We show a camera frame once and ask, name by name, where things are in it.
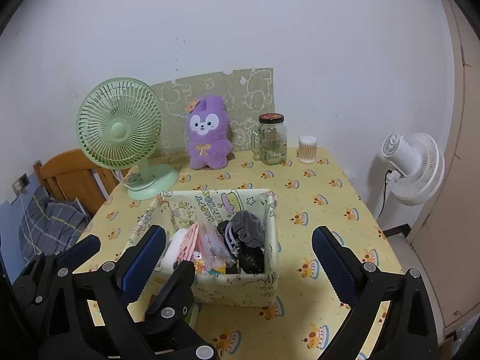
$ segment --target storage box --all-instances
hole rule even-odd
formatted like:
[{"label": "storage box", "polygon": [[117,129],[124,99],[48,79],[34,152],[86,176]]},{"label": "storage box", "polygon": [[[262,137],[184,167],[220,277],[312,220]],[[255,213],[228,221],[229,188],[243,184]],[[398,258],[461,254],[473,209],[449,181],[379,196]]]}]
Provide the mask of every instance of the storage box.
[{"label": "storage box", "polygon": [[[158,195],[139,219],[125,248],[135,245],[150,225],[165,229],[167,246],[180,227],[212,222],[215,226],[235,212],[248,210],[265,227],[265,272],[263,274],[198,273],[192,286],[195,301],[228,306],[270,306],[278,285],[278,240],[275,222],[275,195],[269,190],[166,191]],[[172,270],[157,264],[150,280],[165,283]]]}]

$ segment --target blue wall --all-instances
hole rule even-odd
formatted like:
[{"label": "blue wall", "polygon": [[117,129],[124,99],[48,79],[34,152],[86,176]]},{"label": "blue wall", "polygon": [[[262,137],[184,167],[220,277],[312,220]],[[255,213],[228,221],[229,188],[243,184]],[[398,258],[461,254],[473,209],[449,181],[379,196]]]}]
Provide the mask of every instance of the blue wall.
[{"label": "blue wall", "polygon": [[5,201],[0,205],[0,237],[1,255],[8,277],[13,283],[22,269],[25,267],[25,260],[20,252],[20,240],[18,228],[23,217],[22,201],[27,208],[35,190],[40,186],[35,173],[28,176],[30,184],[12,204]]}]

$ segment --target fan center hub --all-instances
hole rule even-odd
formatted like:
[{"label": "fan center hub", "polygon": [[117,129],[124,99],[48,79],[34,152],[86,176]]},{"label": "fan center hub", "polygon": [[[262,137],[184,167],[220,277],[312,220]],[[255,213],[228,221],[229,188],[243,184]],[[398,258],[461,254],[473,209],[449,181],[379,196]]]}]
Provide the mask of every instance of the fan center hub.
[{"label": "fan center hub", "polygon": [[125,135],[127,135],[127,126],[125,123],[122,123],[122,122],[117,122],[117,123],[114,123],[112,128],[111,128],[111,131],[112,131],[112,135],[116,138],[116,139],[122,139],[125,137]]}]

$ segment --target purple plush toy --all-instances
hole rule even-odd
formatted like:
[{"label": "purple plush toy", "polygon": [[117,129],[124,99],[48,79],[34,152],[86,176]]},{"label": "purple plush toy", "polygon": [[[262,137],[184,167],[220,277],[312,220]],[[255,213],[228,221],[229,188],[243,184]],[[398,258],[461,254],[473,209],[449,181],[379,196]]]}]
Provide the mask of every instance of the purple plush toy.
[{"label": "purple plush toy", "polygon": [[187,151],[192,169],[226,167],[227,155],[232,151],[232,144],[227,139],[229,122],[221,96],[199,99],[188,115],[186,125],[190,137]]}]

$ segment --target green fan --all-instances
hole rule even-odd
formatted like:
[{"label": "green fan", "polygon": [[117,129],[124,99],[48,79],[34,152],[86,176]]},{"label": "green fan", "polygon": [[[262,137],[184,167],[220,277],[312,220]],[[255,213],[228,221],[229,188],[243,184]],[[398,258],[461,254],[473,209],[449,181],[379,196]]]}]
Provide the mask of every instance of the green fan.
[{"label": "green fan", "polygon": [[109,79],[85,98],[77,115],[77,137],[83,152],[103,168],[138,173],[123,180],[132,199],[145,200],[169,190],[179,174],[171,166],[150,166],[148,157],[162,135],[160,99],[136,79]]}]

